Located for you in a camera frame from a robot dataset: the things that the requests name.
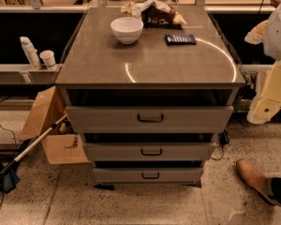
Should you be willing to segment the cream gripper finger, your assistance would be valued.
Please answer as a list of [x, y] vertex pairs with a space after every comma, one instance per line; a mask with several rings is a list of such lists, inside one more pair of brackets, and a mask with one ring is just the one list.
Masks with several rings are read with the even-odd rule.
[[266, 25], [268, 21], [265, 20], [257, 24], [251, 31], [244, 37], [244, 41], [253, 45], [258, 45], [262, 42], [265, 34]]
[[281, 103], [262, 97], [254, 97], [246, 119], [252, 124], [264, 124], [270, 122], [280, 109]]

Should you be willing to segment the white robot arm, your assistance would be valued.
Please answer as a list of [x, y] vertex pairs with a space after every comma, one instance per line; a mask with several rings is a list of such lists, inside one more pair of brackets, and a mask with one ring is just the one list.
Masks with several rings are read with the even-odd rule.
[[263, 44], [264, 53], [275, 60], [266, 71], [265, 81], [257, 79], [256, 95], [247, 120], [252, 124], [269, 122], [281, 109], [281, 3], [269, 19], [256, 25], [244, 38], [250, 44]]

